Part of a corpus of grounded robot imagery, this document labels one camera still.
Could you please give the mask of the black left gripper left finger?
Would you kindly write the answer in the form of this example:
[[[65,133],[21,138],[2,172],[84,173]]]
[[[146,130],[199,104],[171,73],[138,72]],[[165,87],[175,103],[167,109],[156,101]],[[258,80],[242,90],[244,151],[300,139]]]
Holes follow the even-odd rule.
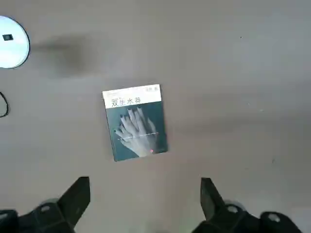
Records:
[[[90,180],[79,177],[57,200],[47,201],[20,216],[14,209],[0,211],[2,233],[73,233],[90,204]]]

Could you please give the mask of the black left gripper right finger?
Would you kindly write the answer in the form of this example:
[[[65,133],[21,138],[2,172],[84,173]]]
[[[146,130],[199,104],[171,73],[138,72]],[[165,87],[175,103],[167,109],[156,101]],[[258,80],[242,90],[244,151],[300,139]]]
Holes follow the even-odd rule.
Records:
[[[226,203],[210,178],[202,178],[200,203],[205,216],[195,233],[300,233],[286,215],[263,212],[260,217],[234,203]]]

